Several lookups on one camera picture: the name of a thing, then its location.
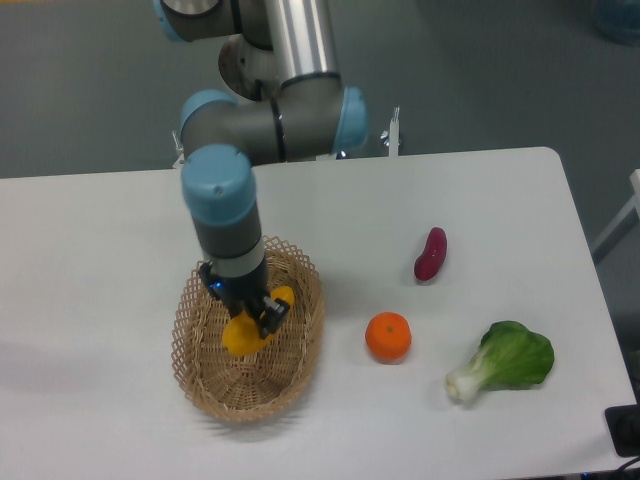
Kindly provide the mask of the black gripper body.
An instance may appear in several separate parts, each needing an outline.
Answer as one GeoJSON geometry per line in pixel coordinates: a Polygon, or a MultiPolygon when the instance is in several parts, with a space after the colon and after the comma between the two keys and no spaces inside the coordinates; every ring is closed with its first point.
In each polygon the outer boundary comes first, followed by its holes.
{"type": "Polygon", "coordinates": [[[198,267],[198,275],[212,298],[221,301],[227,310],[234,305],[242,305],[256,324],[263,314],[265,300],[271,299],[267,290],[266,259],[254,270],[240,277],[220,276],[213,272],[210,262],[198,267]]]}

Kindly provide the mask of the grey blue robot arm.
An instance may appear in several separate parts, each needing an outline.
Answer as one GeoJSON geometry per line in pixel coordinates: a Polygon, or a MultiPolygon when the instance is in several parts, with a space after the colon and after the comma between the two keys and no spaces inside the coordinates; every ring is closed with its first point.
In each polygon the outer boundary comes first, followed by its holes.
{"type": "Polygon", "coordinates": [[[267,338],[290,304],[267,288],[253,169],[362,146],[363,93],[342,83],[324,1],[158,1],[154,10],[173,40],[232,35],[275,61],[242,100],[213,89],[192,95],[179,129],[182,193],[205,258],[200,278],[231,316],[246,313],[267,338]]]}

